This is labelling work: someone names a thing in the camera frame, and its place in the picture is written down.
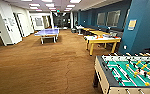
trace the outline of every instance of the table leg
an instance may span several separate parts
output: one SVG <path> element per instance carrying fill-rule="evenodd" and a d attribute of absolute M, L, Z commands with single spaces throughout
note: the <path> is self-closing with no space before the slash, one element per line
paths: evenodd
<path fill-rule="evenodd" d="M 91 48 L 90 48 L 90 56 L 92 56 L 93 48 L 94 48 L 94 43 L 91 44 Z"/>
<path fill-rule="evenodd" d="M 111 53 L 114 53 L 117 42 L 114 42 Z"/>
<path fill-rule="evenodd" d="M 89 43 L 87 43 L 87 50 L 88 50 L 88 44 L 89 44 Z"/>
<path fill-rule="evenodd" d="M 106 43 L 105 43 L 105 45 L 104 45 L 104 48 L 106 49 Z"/>
<path fill-rule="evenodd" d="M 54 43 L 56 43 L 56 40 L 55 40 L 55 39 L 56 39 L 56 37 L 54 36 L 54 37 L 53 37 Z"/>
<path fill-rule="evenodd" d="M 97 76 L 97 73 L 95 71 L 95 74 L 94 74 L 94 80 L 93 80 L 93 87 L 98 87 L 98 76 Z"/>
<path fill-rule="evenodd" d="M 43 44 L 43 38 L 41 37 L 41 43 Z"/>

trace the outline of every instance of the ping pong table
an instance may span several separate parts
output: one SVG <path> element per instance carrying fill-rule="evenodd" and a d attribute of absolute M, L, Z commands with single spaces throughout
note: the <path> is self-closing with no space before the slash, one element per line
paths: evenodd
<path fill-rule="evenodd" d="M 44 29 L 34 34 L 35 36 L 41 36 L 41 43 L 43 44 L 44 38 L 53 38 L 54 43 L 56 43 L 56 40 L 59 35 L 59 29 Z"/>

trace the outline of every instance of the window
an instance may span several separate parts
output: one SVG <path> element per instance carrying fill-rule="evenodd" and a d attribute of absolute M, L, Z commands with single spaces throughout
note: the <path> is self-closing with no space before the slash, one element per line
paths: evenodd
<path fill-rule="evenodd" d="M 97 25 L 105 25 L 105 13 L 98 13 Z"/>
<path fill-rule="evenodd" d="M 130 9 L 128 9 L 128 11 L 127 11 L 127 15 L 126 15 L 126 18 L 125 18 L 125 22 L 124 22 L 123 28 L 125 28 L 126 20 L 127 20 L 128 16 L 129 16 L 129 12 L 130 12 Z"/>
<path fill-rule="evenodd" d="M 120 10 L 108 12 L 107 26 L 117 26 L 120 16 Z"/>

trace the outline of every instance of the poster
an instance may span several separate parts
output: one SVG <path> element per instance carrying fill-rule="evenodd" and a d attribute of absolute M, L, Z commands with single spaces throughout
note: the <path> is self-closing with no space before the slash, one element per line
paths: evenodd
<path fill-rule="evenodd" d="M 136 26 L 136 20 L 130 20 L 128 30 L 134 30 Z"/>

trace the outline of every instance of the ceiling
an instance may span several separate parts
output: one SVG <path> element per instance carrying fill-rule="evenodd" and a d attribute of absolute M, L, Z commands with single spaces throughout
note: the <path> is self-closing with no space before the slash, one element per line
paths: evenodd
<path fill-rule="evenodd" d="M 39 9 L 42 9 L 45 12 L 50 11 L 48 7 L 45 5 L 48 3 L 43 2 L 41 0 L 32 0 L 31 2 L 21 1 L 21 0 L 3 0 L 3 1 L 6 1 L 10 3 L 11 5 L 14 5 L 17 7 L 28 9 L 29 11 L 35 11 L 34 9 L 30 9 L 29 4 L 40 4 L 40 7 L 38 7 Z M 116 3 L 119 1 L 122 1 L 122 0 L 82 0 L 80 3 L 75 4 L 76 6 L 72 9 L 72 11 L 78 11 L 79 9 L 87 10 L 91 8 L 98 8 L 98 7 L 102 7 L 102 6 Z M 57 10 L 60 10 L 60 12 L 63 12 L 65 8 L 67 7 L 67 5 L 73 4 L 73 3 L 70 3 L 70 0 L 53 0 L 53 3 L 55 4 L 55 8 Z"/>

